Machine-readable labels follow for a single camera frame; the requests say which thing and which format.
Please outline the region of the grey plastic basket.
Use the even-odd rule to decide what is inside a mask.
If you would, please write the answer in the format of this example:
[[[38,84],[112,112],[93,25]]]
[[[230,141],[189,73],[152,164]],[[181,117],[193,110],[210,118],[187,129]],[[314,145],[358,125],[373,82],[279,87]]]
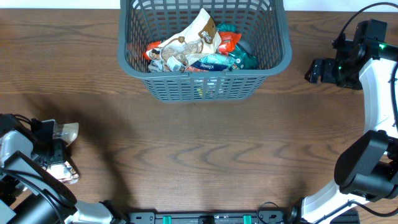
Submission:
[[[292,59],[289,27],[282,0],[276,1],[120,1],[118,61],[160,101],[240,100],[263,81],[287,68]],[[165,40],[191,24],[200,9],[217,23],[236,26],[239,47],[257,60],[254,70],[241,64],[218,72],[151,73],[147,45]]]

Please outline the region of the small white tissue packet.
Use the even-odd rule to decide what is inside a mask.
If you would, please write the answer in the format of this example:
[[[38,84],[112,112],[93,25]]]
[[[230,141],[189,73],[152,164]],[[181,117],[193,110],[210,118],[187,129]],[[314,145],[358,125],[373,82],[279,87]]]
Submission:
[[[236,63],[236,60],[230,56],[223,54],[209,54],[206,57],[199,59],[201,63],[209,63],[209,64],[217,64],[217,65],[225,65],[227,67],[232,66]]]

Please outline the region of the orange spaghetti packet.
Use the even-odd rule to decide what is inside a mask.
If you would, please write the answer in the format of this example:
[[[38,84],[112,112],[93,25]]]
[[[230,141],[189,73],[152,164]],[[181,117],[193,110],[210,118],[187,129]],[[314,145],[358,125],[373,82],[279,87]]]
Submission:
[[[227,54],[232,52],[236,48],[236,44],[240,41],[242,34],[237,34],[234,32],[219,32],[221,37],[221,43],[218,46],[218,51],[222,54]],[[153,48],[160,45],[162,41],[151,42],[147,45],[146,51],[143,53],[143,56],[146,60],[150,60],[150,57],[146,54],[148,50],[152,50]]]

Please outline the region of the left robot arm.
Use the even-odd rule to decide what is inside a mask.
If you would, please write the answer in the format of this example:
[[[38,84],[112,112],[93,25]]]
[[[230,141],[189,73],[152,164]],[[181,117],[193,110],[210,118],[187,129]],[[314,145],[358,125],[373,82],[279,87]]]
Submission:
[[[129,223],[109,201],[76,199],[70,144],[78,123],[1,115],[1,223]]]

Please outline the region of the green Nescafe coffee bag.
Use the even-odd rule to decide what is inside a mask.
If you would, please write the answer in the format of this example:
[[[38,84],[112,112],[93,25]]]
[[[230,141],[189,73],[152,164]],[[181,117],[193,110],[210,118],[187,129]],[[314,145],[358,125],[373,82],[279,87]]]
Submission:
[[[224,24],[220,23],[216,26],[218,33],[219,32],[234,32],[236,31],[236,26],[232,24]],[[236,63],[233,65],[233,69],[242,69],[242,70],[255,70],[258,67],[257,58],[246,50],[243,49],[238,43],[236,44],[236,48],[227,54],[236,60]]]

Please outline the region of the Kleenex tissue multipack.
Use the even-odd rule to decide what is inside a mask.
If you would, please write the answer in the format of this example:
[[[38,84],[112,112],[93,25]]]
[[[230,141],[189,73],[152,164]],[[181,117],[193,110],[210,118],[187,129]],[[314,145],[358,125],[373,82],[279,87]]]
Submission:
[[[170,69],[166,66],[163,66],[160,62],[151,61],[148,65],[148,70],[152,73],[155,72],[170,72]],[[190,67],[185,69],[185,72],[214,72],[214,71],[224,71],[229,70],[227,65],[218,65],[212,63],[202,63],[195,62]]]

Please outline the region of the beige snack pouch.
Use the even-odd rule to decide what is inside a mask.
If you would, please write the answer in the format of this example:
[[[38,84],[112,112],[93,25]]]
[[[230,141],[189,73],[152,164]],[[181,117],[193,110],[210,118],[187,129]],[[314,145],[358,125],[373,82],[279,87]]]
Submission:
[[[54,122],[53,153],[45,163],[45,170],[63,184],[75,184],[80,178],[69,148],[77,138],[78,132],[78,123],[57,124]]]
[[[200,59],[215,53],[221,43],[216,24],[202,8],[183,31],[147,50],[150,72],[184,72]]]

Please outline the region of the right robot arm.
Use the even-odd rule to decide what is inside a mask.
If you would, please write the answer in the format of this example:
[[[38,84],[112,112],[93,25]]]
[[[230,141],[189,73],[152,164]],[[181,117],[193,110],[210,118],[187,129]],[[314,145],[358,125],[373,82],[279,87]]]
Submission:
[[[305,74],[310,83],[363,91],[364,134],[339,156],[332,181],[292,207],[288,223],[358,223],[354,207],[397,215],[367,207],[397,197],[397,47],[385,42],[386,29],[383,21],[360,22],[353,40],[333,41],[335,58],[314,60]]]

